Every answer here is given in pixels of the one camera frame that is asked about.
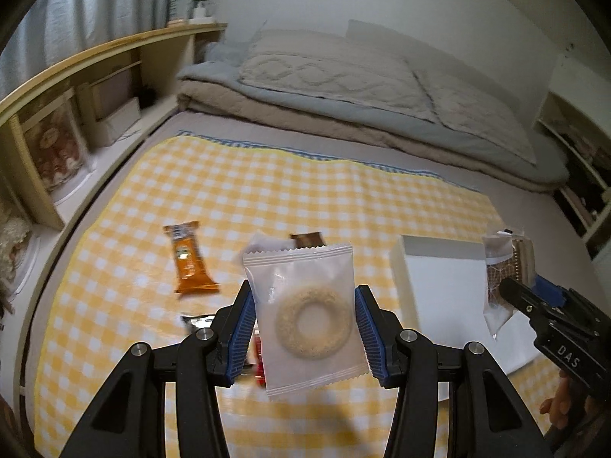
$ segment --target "pillow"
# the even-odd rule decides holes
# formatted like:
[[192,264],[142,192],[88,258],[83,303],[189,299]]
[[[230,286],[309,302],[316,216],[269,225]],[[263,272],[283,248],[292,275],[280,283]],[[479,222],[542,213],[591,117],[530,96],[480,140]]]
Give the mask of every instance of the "pillow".
[[263,31],[249,47],[239,81],[436,121],[426,94],[402,57],[340,36]]
[[481,137],[533,165],[537,163],[524,127],[505,103],[446,74],[417,71],[416,77],[445,127]]

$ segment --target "white curtain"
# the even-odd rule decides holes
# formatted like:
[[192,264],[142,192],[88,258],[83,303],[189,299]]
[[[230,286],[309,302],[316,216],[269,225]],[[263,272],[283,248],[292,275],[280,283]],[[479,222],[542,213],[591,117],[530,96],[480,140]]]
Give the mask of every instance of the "white curtain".
[[37,0],[0,55],[0,98],[75,53],[165,27],[167,7],[168,0]]

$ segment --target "checkered cloth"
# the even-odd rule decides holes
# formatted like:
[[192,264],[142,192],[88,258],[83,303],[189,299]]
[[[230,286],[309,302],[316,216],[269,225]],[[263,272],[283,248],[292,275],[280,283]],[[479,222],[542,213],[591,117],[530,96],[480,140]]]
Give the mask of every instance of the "checkered cloth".
[[[180,313],[213,313],[233,302],[244,275],[231,260],[256,230],[277,237],[321,231],[329,244],[350,241],[357,284],[369,284],[381,308],[398,311],[388,254],[400,234],[479,241],[488,221],[499,220],[486,196],[434,174],[234,145],[180,136],[155,146],[83,235],[54,298],[38,366],[35,439],[44,456],[59,455],[130,345],[180,342]],[[197,236],[218,294],[174,292],[163,226],[190,220],[200,221]],[[555,376],[551,363],[538,360],[512,380],[534,411],[552,394]],[[244,377],[217,392],[234,457],[380,457],[396,399],[372,376],[274,402]],[[175,419],[169,385],[169,457],[178,456]],[[447,429],[442,404],[439,456]]]

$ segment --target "ring-shaped cookie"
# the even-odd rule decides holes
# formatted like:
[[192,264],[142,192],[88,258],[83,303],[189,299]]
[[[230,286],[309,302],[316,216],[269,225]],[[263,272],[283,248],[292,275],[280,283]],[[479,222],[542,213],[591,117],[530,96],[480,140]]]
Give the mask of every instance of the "ring-shaped cookie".
[[[327,310],[329,327],[325,332],[304,336],[297,322],[304,308],[312,304]],[[305,287],[283,299],[276,313],[276,336],[280,344],[295,356],[309,360],[319,360],[335,353],[346,344],[353,325],[354,310],[350,304],[337,292],[323,286]]]

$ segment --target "human hand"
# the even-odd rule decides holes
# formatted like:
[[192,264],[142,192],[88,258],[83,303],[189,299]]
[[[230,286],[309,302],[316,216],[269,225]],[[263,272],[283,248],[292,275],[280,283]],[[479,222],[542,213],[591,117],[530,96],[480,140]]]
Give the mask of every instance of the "human hand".
[[[571,395],[569,393],[569,383],[571,379],[568,374],[564,371],[560,371],[560,384],[556,390],[554,397],[546,399],[541,403],[539,408],[540,414],[549,413],[549,422],[551,425],[559,430],[564,429],[569,423],[568,412],[571,409]],[[584,404],[585,414],[592,416],[600,413],[603,410],[603,406],[594,400],[591,396],[588,396]]]
[[569,423],[568,412],[571,409],[569,379],[567,373],[560,371],[560,384],[554,397],[546,399],[539,408],[540,414],[549,413],[549,422],[557,429],[564,429]]

